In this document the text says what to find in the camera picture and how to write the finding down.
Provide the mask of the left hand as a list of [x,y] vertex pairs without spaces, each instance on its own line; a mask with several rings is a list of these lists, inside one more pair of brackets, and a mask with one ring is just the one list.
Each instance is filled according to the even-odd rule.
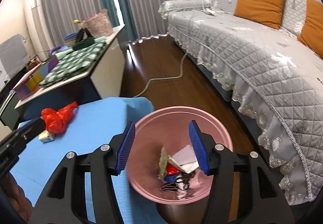
[[11,173],[1,178],[1,188],[15,211],[27,222],[31,218],[33,206],[25,196],[24,190],[17,184]]

